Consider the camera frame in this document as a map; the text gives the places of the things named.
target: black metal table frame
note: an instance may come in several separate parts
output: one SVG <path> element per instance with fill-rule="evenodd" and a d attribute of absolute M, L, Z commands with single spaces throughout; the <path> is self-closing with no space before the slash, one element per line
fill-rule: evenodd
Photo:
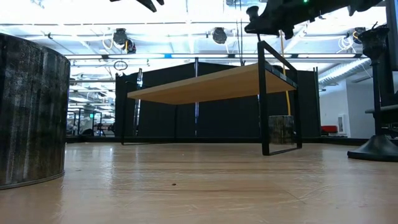
<path fill-rule="evenodd" d="M 288 67 L 294 73 L 293 80 L 290 80 L 286 76 L 282 75 L 279 71 L 272 68 L 272 66 L 266 62 L 265 59 L 265 51 L 267 50 L 270 54 L 272 54 L 276 59 L 282 62 L 286 67 Z M 291 65 L 285 58 L 283 58 L 276 50 L 274 50 L 267 42 L 260 41 L 257 43 L 257 55 L 258 55 L 258 70 L 259 70 L 259 127 L 260 127 L 260 140 L 261 140 L 261 148 L 262 155 L 264 156 L 272 156 L 284 152 L 293 151 L 296 149 L 302 148 L 302 134 L 301 134 L 301 120 L 300 120 L 300 104 L 299 104 L 299 85 L 298 85 L 298 73 L 297 70 Z M 266 81 L 266 70 L 269 70 L 275 76 L 285 81 L 289 85 L 295 87 L 294 90 L 294 125 L 296 132 L 296 147 L 291 149 L 284 149 L 280 151 L 270 152 L 269 150 L 269 123 L 268 123 L 268 105 L 267 105 L 267 81 Z M 198 58 L 195 59 L 195 76 L 198 76 Z M 125 131 L 126 125 L 124 121 L 126 120 L 126 108 L 127 108 L 127 97 L 128 90 L 127 84 L 135 84 L 138 87 L 137 83 L 125 82 L 126 84 L 126 92 L 125 92 L 125 100 L 123 105 L 123 120 L 122 120 L 122 131 L 121 131 L 121 144 L 126 145 L 125 140 Z M 175 105 L 174 112 L 174 140 L 171 142 L 178 142 L 177 138 L 177 117 L 178 116 L 178 105 Z"/>

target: ceiling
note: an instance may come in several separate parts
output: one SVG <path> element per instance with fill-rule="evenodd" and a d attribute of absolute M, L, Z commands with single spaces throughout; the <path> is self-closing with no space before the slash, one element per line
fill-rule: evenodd
<path fill-rule="evenodd" d="M 253 4 L 262 12 L 266 3 L 245 0 L 252 4 L 229 6 L 226 0 L 165 0 L 164 6 L 153 1 L 157 12 L 153 13 L 137 1 L 122 0 L 12 0 L 0 7 L 0 32 L 22 37 L 50 47 L 61 54 L 74 55 L 121 55 L 124 52 L 111 45 L 112 33 L 125 28 L 141 58 L 127 61 L 125 73 L 180 65 L 193 61 L 191 58 L 153 58 L 153 54 L 255 54 L 257 37 L 241 32 L 248 22 L 246 9 Z M 384 6 L 373 7 L 366 12 L 348 15 L 347 8 L 317 18 L 313 23 L 295 26 L 295 37 L 284 41 L 285 54 L 325 54 L 313 60 L 288 60 L 299 70 L 318 67 L 320 73 L 339 63 L 352 62 L 352 58 L 340 58 L 335 54 L 361 54 L 362 45 L 351 44 L 352 35 L 347 32 L 355 27 L 370 29 L 376 22 L 386 23 Z M 215 27 L 223 27 L 228 39 L 226 44 L 216 44 L 212 39 Z M 282 52 L 281 39 L 262 36 L 273 48 Z M 71 59 L 72 78 L 76 80 L 113 80 L 114 62 L 119 59 L 96 60 Z M 204 62 L 240 65 L 236 58 L 200 58 Z M 255 63 L 256 59 L 246 59 Z M 114 83 L 74 83 L 83 90 L 113 90 Z M 89 99 L 98 103 L 100 99 Z"/>

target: black partition wall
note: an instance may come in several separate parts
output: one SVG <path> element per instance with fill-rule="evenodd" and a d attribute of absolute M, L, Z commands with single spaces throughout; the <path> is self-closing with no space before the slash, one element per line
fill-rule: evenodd
<path fill-rule="evenodd" d="M 197 63 L 197 75 L 206 75 L 234 68 L 230 65 Z M 163 85 L 195 77 L 195 63 L 176 67 L 144 72 L 142 88 Z M 137 73 L 118 77 L 116 82 L 116 135 L 120 136 L 123 120 L 123 104 L 128 91 L 137 88 Z M 316 72 L 298 71 L 300 83 L 299 100 L 301 105 L 302 136 L 317 138 L 320 136 L 320 114 L 318 97 L 318 77 Z M 134 110 L 136 102 L 127 99 L 126 104 L 126 137 L 133 136 Z M 285 93 L 268 95 L 268 114 L 288 114 Z M 137 137 L 143 138 L 222 138 L 222 139 L 256 139 L 259 138 L 259 113 L 257 96 L 247 96 L 228 100 L 202 102 L 188 105 L 166 105 L 141 101 Z M 290 106 L 294 115 L 293 94 L 290 93 Z"/>

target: wooden tabletop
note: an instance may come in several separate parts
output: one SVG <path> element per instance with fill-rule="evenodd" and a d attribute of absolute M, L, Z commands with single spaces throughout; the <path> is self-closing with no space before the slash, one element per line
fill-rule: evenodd
<path fill-rule="evenodd" d="M 296 84 L 266 65 L 267 93 L 294 90 Z M 258 65 L 246 65 L 128 93 L 137 100 L 181 105 L 259 94 Z"/>

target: yellow cable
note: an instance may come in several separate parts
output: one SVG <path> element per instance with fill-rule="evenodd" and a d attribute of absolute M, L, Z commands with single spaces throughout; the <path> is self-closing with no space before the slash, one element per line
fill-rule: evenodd
<path fill-rule="evenodd" d="M 280 33 L 280 47 L 282 49 L 282 57 L 285 57 L 285 47 L 284 47 L 284 38 L 282 36 L 282 31 L 279 31 Z M 284 75 L 286 76 L 286 69 L 285 69 L 285 64 L 283 64 L 283 68 L 284 68 Z M 287 102 L 287 114 L 291 115 L 291 111 L 290 111 L 290 99 L 289 99 L 289 91 L 286 91 L 286 102 Z"/>

